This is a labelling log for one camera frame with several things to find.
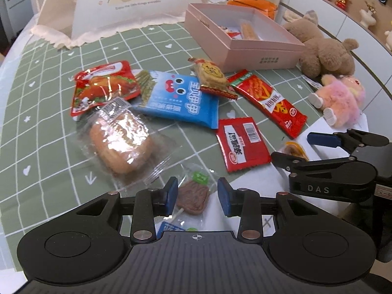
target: plush toy foot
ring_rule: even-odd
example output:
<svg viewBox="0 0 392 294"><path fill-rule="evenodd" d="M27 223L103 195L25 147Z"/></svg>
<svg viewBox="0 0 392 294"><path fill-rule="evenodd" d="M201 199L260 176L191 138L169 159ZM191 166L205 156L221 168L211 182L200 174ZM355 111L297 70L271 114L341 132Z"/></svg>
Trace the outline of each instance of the plush toy foot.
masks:
<svg viewBox="0 0 392 294"><path fill-rule="evenodd" d="M309 103L312 104L315 108L321 108L323 106L324 101L321 97L319 97L316 93L310 93L308 96Z"/></svg>
<svg viewBox="0 0 392 294"><path fill-rule="evenodd" d="M328 125L333 126L336 124L337 118L335 116L334 111L331 108L324 109L323 115Z"/></svg>

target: open box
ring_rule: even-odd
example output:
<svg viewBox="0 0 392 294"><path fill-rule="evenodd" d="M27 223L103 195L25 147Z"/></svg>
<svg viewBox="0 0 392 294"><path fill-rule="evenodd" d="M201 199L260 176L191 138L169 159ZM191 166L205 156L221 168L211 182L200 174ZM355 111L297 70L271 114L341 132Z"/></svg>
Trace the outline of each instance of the open box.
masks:
<svg viewBox="0 0 392 294"><path fill-rule="evenodd" d="M260 40L231 38L221 27L249 21ZM236 5L189 4L185 28L224 72L293 68L305 46L258 10Z"/></svg>

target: blue snack package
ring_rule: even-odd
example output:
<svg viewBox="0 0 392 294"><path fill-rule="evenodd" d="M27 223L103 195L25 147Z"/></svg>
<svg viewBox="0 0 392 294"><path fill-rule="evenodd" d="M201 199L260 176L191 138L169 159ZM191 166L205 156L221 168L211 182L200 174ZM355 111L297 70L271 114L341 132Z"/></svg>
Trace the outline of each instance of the blue snack package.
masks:
<svg viewBox="0 0 392 294"><path fill-rule="evenodd" d="M140 113L218 128L219 98L201 92L197 77L142 70L136 81L141 97L131 103Z"/></svg>
<svg viewBox="0 0 392 294"><path fill-rule="evenodd" d="M185 229L177 227L176 225L173 225L169 222L162 222L158 230L158 233L156 234L156 237L159 239L164 231L185 231Z"/></svg>

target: table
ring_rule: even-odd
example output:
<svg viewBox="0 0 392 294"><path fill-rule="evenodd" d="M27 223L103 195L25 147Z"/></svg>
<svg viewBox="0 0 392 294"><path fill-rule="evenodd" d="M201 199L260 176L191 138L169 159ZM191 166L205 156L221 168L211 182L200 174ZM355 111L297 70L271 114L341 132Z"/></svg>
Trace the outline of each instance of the table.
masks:
<svg viewBox="0 0 392 294"><path fill-rule="evenodd" d="M16 72L4 116L0 146L1 223L17 270L16 247L36 226L81 205L115 186L81 153L73 141L76 122L69 111L77 72L108 62L128 60L143 68L189 75L189 57L206 57L182 23L134 29L72 50L56 50L43 40L28 44ZM306 98L309 85L298 69L262 70L255 74L271 84L303 114L306 130L320 114ZM220 118L252 116L270 152L287 136L244 98L221 100ZM173 138L178 149L168 168L153 183L178 175L181 163L213 169L229 182L245 171L228 174L214 131L194 124L151 119ZM136 193L137 186L131 193ZM129 232L124 220L122 232Z"/></svg>

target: pink plush toy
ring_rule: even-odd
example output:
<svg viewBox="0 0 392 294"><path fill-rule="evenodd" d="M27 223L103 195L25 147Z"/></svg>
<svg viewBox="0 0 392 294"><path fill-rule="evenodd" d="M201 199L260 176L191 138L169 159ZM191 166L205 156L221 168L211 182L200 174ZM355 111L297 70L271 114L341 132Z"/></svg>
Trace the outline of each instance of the pink plush toy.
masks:
<svg viewBox="0 0 392 294"><path fill-rule="evenodd" d="M330 126L339 128L344 124L355 124L365 99L365 89L358 79L354 76L338 79L333 75L324 75L321 82L324 86L309 95L309 102L323 111Z"/></svg>

